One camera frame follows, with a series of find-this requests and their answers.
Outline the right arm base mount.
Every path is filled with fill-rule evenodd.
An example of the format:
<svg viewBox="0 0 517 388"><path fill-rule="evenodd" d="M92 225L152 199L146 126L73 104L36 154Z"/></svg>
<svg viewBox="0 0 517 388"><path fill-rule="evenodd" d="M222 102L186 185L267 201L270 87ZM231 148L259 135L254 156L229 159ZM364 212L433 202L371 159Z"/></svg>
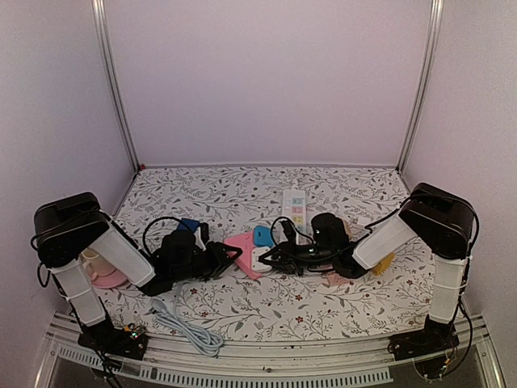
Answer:
<svg viewBox="0 0 517 388"><path fill-rule="evenodd" d="M396 361L454 349L460 344L453 323L437 323L426 317L424 327L389 337L387 350Z"/></svg>

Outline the yellow cube socket plug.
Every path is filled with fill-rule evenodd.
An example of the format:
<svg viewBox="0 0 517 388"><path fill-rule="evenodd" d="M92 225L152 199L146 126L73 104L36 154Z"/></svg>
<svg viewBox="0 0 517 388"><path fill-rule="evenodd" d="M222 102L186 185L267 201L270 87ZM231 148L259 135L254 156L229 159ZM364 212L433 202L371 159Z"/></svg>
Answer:
<svg viewBox="0 0 517 388"><path fill-rule="evenodd" d="M375 267L371 269L371 272L375 276L382 275L391 265L395 258L395 254L392 252L389 255L385 256Z"/></svg>

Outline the beige cube socket plug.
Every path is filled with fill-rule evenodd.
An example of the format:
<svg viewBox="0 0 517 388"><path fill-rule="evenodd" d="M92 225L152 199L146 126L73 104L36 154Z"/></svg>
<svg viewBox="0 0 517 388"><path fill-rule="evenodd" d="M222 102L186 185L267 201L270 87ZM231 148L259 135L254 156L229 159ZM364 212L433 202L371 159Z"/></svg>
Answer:
<svg viewBox="0 0 517 388"><path fill-rule="evenodd" d="M352 241L353 240L353 233L352 233L350 224L346 220L343 220L343 226L344 226L344 230L345 230L345 232L347 234L348 239L350 241Z"/></svg>

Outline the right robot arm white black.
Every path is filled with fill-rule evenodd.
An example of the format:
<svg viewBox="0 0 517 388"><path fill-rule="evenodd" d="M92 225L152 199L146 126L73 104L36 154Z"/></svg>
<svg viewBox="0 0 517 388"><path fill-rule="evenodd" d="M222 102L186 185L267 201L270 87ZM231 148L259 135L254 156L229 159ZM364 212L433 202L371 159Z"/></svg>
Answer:
<svg viewBox="0 0 517 388"><path fill-rule="evenodd" d="M399 247L418 238L435 259L435 284L427 319L431 323L418 334L418 346L435 352L448 341L468 278L468 266L477 241L480 221L465 199L428 183L419 183L389 215L366 225L367 233L356 241L344 221L332 213L320 213L311 221L312 235L305 245L297 243L299 231L287 217L278 218L285 240L258 257L262 264L286 273L303 274L322 264L347 279L357 279Z"/></svg>

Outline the pink cube socket plug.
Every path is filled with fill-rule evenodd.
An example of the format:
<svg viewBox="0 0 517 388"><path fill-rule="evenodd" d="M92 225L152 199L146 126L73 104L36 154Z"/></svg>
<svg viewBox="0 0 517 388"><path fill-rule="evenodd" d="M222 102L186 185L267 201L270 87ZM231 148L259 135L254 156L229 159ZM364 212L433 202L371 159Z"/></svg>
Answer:
<svg viewBox="0 0 517 388"><path fill-rule="evenodd" d="M337 272L329 272L326 275L326 281L330 287L337 287L350 284L351 279L340 276Z"/></svg>

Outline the white power strip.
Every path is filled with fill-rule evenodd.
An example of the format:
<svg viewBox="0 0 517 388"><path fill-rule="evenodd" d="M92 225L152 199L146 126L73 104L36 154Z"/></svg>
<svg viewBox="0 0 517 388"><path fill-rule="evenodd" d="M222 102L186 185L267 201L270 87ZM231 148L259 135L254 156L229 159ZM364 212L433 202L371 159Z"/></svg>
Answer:
<svg viewBox="0 0 517 388"><path fill-rule="evenodd" d="M309 243L307 231L306 193L300 188L298 180L294 180L290 187L284 189L282 196L282 216L289 218L296 229L296 243Z"/></svg>

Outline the pink triangular socket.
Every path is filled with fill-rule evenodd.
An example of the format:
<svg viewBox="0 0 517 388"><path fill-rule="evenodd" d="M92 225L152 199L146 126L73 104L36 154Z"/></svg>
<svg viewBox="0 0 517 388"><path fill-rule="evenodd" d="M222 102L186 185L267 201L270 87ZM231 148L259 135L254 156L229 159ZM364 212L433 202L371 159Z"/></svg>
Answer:
<svg viewBox="0 0 517 388"><path fill-rule="evenodd" d="M267 253L270 247L256 247L252 232L228 237L224 240L224 243L242 250L235 263L251 280L257 280L272 270L271 266L259 261L259 256Z"/></svg>

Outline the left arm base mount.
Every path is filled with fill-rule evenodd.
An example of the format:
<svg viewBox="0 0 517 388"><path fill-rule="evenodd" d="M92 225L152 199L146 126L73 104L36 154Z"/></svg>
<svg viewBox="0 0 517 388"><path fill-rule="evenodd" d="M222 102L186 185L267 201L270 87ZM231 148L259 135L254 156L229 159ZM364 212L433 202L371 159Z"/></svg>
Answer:
<svg viewBox="0 0 517 388"><path fill-rule="evenodd" d="M107 317L101 323L86 326L78 321L81 334L78 344L101 354L121 356L142 361L147 349L149 337L144 326L130 323L124 328L117 328Z"/></svg>

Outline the cyan square adapter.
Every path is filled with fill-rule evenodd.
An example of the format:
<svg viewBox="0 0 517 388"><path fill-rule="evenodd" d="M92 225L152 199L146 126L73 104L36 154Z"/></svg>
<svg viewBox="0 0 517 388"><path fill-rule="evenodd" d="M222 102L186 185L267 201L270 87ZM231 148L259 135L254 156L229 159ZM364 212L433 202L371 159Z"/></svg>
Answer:
<svg viewBox="0 0 517 388"><path fill-rule="evenodd" d="M256 247L274 247L275 235L267 226L256 226L253 230L253 244Z"/></svg>

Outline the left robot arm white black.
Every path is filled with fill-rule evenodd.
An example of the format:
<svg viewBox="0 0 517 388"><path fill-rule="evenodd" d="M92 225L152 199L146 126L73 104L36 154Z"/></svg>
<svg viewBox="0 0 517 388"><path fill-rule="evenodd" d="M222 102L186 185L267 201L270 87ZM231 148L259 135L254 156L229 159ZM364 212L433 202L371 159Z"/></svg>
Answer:
<svg viewBox="0 0 517 388"><path fill-rule="evenodd" d="M204 224L178 219L178 229L162 238L156 251L137 244L100 207L96 196L84 192L40 206L34 214L32 248L60 286L88 336L102 350L114 350L120 333L107 321L107 312L94 291L81 254L90 249L143 294L156 297L182 280L210 280L238 259L243 250L213 242Z"/></svg>

